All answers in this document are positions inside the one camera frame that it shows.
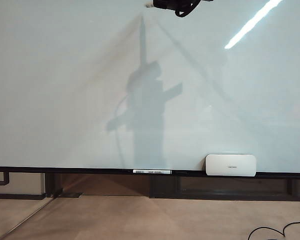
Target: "baseboard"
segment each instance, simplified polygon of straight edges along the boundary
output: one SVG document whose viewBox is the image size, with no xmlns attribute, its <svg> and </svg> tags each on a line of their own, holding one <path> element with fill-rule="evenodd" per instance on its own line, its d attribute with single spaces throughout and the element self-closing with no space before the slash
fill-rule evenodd
<svg viewBox="0 0 300 240">
<path fill-rule="evenodd" d="M 14 200 L 42 200 L 46 198 L 46 193 L 43 194 L 10 194 L 0 193 L 0 199 Z"/>
</svg>

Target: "white device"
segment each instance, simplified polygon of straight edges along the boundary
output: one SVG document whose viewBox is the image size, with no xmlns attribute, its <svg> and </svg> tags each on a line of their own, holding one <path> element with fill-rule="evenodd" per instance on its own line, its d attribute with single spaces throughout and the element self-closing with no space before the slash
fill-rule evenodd
<svg viewBox="0 0 300 240">
<path fill-rule="evenodd" d="M 205 171 L 209 176 L 254 177 L 257 160 L 253 155 L 211 154 L 205 158 Z"/>
</svg>

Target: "whiteboard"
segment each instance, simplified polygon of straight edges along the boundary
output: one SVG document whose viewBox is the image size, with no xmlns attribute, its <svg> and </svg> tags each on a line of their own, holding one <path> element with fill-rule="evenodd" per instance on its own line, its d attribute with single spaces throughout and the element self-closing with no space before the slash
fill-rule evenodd
<svg viewBox="0 0 300 240">
<path fill-rule="evenodd" d="M 0 167 L 300 173 L 300 0 L 0 0 Z"/>
</svg>

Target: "power cord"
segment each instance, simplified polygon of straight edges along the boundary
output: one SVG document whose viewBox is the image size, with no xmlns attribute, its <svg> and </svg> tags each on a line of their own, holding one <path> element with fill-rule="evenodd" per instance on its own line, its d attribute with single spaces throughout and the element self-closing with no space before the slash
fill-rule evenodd
<svg viewBox="0 0 300 240">
<path fill-rule="evenodd" d="M 282 236 L 286 237 L 286 233 L 285 233 L 286 228 L 289 227 L 290 225 L 293 225 L 293 224 L 300 224 L 300 221 L 291 222 L 291 223 L 285 225 L 282 232 L 280 232 L 280 231 L 278 231 L 278 230 L 276 230 L 276 229 L 274 229 L 274 228 L 268 227 L 268 226 L 257 227 L 257 228 L 254 229 L 252 232 L 250 232 L 250 234 L 249 234 L 247 240 L 250 240 L 251 235 L 252 235 L 255 231 L 259 230 L 259 229 L 270 229 L 270 230 L 275 231 L 275 232 L 281 234 Z"/>
<path fill-rule="evenodd" d="M 181 7 L 181 8 L 177 8 L 175 10 L 175 15 L 177 17 L 180 18 L 184 18 L 185 16 L 187 16 L 188 14 L 190 14 L 201 2 L 201 0 L 195 0 L 193 3 L 190 3 L 188 6 L 186 7 Z"/>
</svg>

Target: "beige floor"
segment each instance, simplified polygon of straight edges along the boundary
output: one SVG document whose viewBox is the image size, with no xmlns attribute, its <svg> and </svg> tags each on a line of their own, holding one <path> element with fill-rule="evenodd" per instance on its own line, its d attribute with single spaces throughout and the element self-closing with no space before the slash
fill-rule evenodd
<svg viewBox="0 0 300 240">
<path fill-rule="evenodd" d="M 260 226 L 300 221 L 300 202 L 149 199 L 144 196 L 60 198 L 7 240 L 246 240 Z M 300 225 L 286 231 L 300 240 Z M 251 240 L 283 239 L 263 230 Z"/>
<path fill-rule="evenodd" d="M 0 199 L 0 236 L 50 200 L 50 198 L 45 198 L 44 200 Z"/>
</svg>

